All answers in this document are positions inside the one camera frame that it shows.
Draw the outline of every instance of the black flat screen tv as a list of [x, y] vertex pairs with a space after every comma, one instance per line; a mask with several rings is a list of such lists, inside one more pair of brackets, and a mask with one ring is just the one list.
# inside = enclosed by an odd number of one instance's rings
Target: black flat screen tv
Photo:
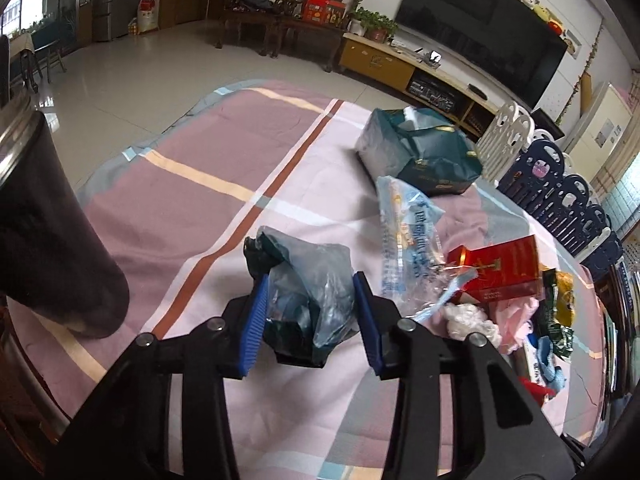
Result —
[[465, 57], [532, 109], [566, 51], [518, 0], [402, 0], [396, 21]]

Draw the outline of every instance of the blue gripper pad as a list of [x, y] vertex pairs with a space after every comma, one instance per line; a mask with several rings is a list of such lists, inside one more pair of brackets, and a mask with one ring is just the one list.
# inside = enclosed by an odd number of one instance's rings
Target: blue gripper pad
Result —
[[353, 286], [356, 292], [356, 313], [367, 361], [379, 376], [385, 366], [382, 357], [382, 336], [376, 325], [369, 300], [373, 299], [369, 283], [361, 272], [354, 274]]
[[258, 357], [258, 348], [260, 348], [267, 317], [268, 289], [269, 277], [265, 274], [260, 283], [255, 285], [255, 295], [252, 294], [247, 299], [251, 301], [253, 298], [253, 304], [240, 335], [238, 372], [242, 377], [246, 377]]

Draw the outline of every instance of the silver screw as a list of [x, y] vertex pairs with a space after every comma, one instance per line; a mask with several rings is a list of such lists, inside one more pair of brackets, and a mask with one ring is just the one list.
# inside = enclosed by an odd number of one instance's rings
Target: silver screw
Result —
[[408, 319], [407, 317], [403, 317], [398, 321], [398, 328], [403, 332], [413, 332], [416, 326], [415, 321], [413, 319]]
[[153, 334], [149, 333], [149, 332], [145, 332], [143, 334], [140, 334], [137, 338], [136, 338], [136, 345], [138, 346], [149, 346], [153, 341], [154, 341], [155, 337]]
[[477, 346], [478, 348], [482, 348], [489, 342], [489, 340], [479, 332], [473, 332], [469, 336], [469, 341], [471, 341], [473, 346]]
[[226, 326], [225, 320], [221, 317], [212, 317], [207, 321], [207, 328], [212, 332], [220, 332]]

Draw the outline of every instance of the black tumbler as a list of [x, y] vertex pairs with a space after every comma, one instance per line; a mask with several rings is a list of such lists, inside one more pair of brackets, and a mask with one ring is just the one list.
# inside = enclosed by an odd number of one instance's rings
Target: black tumbler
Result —
[[22, 119], [0, 121], [0, 290], [73, 332], [107, 337], [127, 314], [127, 279], [82, 212], [44, 115], [25, 101], [13, 108]]

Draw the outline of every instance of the brown flower pot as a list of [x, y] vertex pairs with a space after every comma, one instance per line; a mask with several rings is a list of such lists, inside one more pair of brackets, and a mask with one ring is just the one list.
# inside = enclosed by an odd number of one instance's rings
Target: brown flower pot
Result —
[[386, 40], [386, 30], [384, 28], [374, 28], [368, 30], [365, 37], [376, 43], [384, 43]]

